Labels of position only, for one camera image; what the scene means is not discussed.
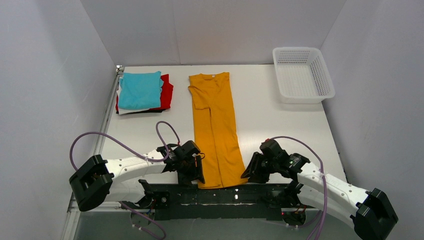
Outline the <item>yellow t-shirt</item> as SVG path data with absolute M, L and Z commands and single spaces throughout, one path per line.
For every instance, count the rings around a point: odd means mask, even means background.
M 247 183 L 239 147 L 229 72 L 189 77 L 194 141 L 204 153 L 200 189 L 221 189 Z

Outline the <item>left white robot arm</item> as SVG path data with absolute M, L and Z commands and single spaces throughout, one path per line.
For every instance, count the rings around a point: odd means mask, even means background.
M 144 179 L 146 175 L 177 172 L 180 185 L 205 183 L 204 154 L 192 140 L 160 146 L 146 155 L 151 160 L 138 156 L 103 159 L 99 154 L 90 157 L 69 179 L 78 209 L 87 212 L 104 202 L 133 203 L 141 209 L 161 204 L 162 196 Z

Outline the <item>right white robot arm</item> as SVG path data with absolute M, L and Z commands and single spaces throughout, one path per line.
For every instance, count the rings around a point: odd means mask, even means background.
M 321 234 L 326 215 L 331 215 L 351 228 L 362 240 L 385 240 L 399 218 L 385 192 L 366 190 L 324 172 L 324 164 L 315 165 L 298 153 L 288 154 L 273 137 L 261 143 L 241 174 L 250 183 L 265 184 L 278 173 L 291 182 L 271 203 L 278 199 L 292 205 L 318 209 L 316 237 Z

